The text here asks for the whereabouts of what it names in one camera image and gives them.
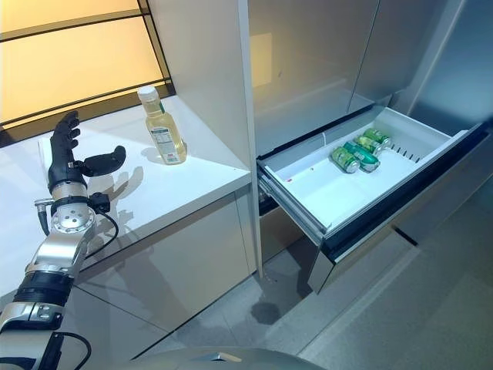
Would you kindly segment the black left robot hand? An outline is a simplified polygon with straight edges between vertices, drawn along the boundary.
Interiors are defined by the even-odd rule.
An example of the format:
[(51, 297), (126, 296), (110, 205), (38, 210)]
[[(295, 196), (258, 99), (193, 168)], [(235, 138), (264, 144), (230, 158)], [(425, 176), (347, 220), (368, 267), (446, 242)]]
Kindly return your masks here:
[(67, 113), (55, 126), (50, 138), (52, 163), (48, 170), (50, 190), (60, 183), (71, 181), (86, 185), (84, 176), (99, 177), (118, 170), (125, 162), (126, 149), (117, 146), (111, 153), (91, 156), (83, 161), (75, 160), (72, 150), (77, 147), (80, 134), (79, 113)]

